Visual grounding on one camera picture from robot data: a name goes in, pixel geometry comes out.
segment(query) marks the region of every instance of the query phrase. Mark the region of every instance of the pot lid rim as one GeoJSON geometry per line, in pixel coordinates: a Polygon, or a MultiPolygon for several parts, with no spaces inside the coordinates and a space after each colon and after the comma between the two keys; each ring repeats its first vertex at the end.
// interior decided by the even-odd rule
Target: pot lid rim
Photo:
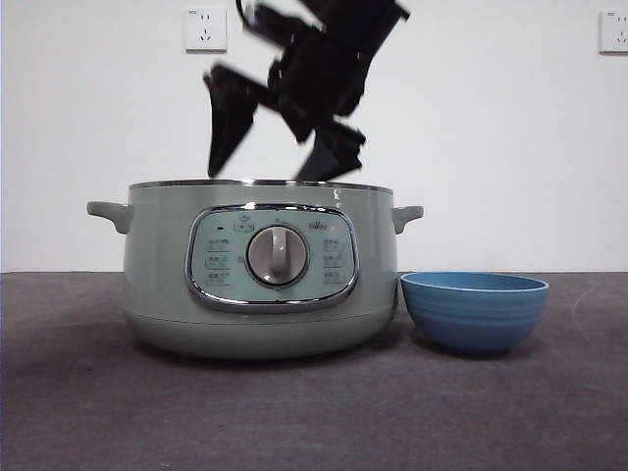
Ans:
{"type": "Polygon", "coordinates": [[[393,190],[385,186],[358,183],[335,182],[298,182],[295,180],[164,180],[155,182],[134,183],[129,189],[150,188],[155,186],[204,186],[204,185],[235,185],[235,186],[291,186],[291,187],[323,187],[364,189],[369,191],[383,191],[393,194],[393,190]]]}

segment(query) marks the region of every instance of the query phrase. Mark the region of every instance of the electric pot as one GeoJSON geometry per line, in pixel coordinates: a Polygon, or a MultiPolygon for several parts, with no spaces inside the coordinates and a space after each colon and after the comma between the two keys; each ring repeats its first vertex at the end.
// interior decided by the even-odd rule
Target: electric pot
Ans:
{"type": "Polygon", "coordinates": [[[175,352],[283,358],[366,341],[396,305],[395,234],[423,208],[348,183],[173,181],[87,212],[127,235],[125,310],[175,352]]]}

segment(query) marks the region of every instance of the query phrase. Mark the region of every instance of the blurred black object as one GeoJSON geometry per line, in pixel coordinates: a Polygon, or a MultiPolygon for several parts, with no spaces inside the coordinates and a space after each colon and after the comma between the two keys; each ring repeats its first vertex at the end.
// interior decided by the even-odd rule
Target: blurred black object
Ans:
{"type": "Polygon", "coordinates": [[[364,135],[337,121],[350,115],[364,93],[373,56],[399,19],[409,14],[394,0],[299,0],[320,28],[262,3],[242,11],[244,27],[284,49],[268,86],[218,65],[204,81],[212,104],[209,177],[216,177],[253,124],[258,103],[280,113],[296,140],[312,131],[314,148],[296,176],[325,181],[362,166],[364,135]]]}

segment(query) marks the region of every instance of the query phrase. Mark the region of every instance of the white knob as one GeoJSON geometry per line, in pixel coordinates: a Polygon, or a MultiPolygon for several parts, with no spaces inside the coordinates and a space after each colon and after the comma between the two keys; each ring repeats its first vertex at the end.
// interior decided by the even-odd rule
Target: white knob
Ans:
{"type": "Polygon", "coordinates": [[[248,245],[248,266],[269,285],[286,285],[301,274],[307,263],[305,243],[292,229],[271,226],[257,233],[248,245]]]}

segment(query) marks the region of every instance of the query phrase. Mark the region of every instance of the wall outlet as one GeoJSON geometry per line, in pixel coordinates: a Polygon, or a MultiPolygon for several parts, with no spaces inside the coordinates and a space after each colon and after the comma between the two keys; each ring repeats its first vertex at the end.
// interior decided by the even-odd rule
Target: wall outlet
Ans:
{"type": "Polygon", "coordinates": [[[600,13],[600,52],[628,52],[628,10],[600,13]]]}
{"type": "Polygon", "coordinates": [[[227,51],[227,9],[221,6],[189,7],[184,18],[185,50],[227,51]]]}

